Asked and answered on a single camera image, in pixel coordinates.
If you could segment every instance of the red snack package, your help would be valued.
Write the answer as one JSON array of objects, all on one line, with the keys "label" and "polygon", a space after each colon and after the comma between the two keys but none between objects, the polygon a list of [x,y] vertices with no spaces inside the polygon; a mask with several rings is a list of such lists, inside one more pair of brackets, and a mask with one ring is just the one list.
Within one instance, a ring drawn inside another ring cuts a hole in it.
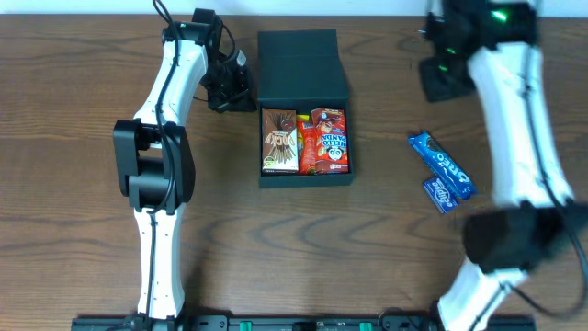
[{"label": "red snack package", "polygon": [[299,133],[302,134],[302,156],[300,157],[299,173],[301,175],[314,175],[316,168],[316,130],[311,121],[298,122]]},{"label": "red snack package", "polygon": [[312,123],[316,130],[317,175],[349,172],[344,112],[317,108],[312,111]]}]

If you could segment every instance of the white wall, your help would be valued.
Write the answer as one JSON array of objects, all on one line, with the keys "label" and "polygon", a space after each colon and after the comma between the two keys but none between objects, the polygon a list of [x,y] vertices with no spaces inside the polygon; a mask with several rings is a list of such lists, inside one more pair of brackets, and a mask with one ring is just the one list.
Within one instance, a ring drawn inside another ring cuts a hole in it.
[{"label": "white wall", "polygon": [[[393,15],[424,14],[426,0],[164,0],[172,14],[194,8],[222,15]],[[543,0],[543,16],[588,17],[588,0]],[[153,14],[150,0],[0,0],[5,14]]]}]

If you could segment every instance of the blue wrapper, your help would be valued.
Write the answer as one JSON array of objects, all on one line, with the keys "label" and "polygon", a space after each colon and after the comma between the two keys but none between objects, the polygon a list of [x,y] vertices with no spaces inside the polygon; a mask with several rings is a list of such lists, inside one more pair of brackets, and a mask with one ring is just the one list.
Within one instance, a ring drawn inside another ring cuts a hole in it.
[{"label": "blue wrapper", "polygon": [[446,214],[458,206],[458,201],[439,177],[425,181],[423,188],[441,213]]},{"label": "blue wrapper", "polygon": [[408,142],[445,186],[460,199],[467,200],[478,191],[468,175],[441,149],[428,132],[409,137]]}]

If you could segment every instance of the green indicator light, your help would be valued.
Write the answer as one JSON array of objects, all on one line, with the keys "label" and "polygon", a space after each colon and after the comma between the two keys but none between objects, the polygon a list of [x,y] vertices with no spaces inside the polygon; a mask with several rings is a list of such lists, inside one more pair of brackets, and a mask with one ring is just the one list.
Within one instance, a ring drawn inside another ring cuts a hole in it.
[{"label": "green indicator light", "polygon": [[505,13],[498,10],[493,11],[492,16],[496,19],[501,20],[503,23],[506,22],[506,20],[508,19],[508,16]]}]

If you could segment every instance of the green connector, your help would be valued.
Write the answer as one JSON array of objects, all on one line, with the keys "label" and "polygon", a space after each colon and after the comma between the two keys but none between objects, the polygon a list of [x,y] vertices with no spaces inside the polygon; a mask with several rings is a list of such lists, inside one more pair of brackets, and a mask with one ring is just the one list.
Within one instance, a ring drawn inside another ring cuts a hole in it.
[{"label": "green connector", "polygon": [[254,324],[251,322],[239,323],[239,331],[251,331],[254,328]]},{"label": "green connector", "polygon": [[360,323],[359,331],[371,331],[371,323]]}]

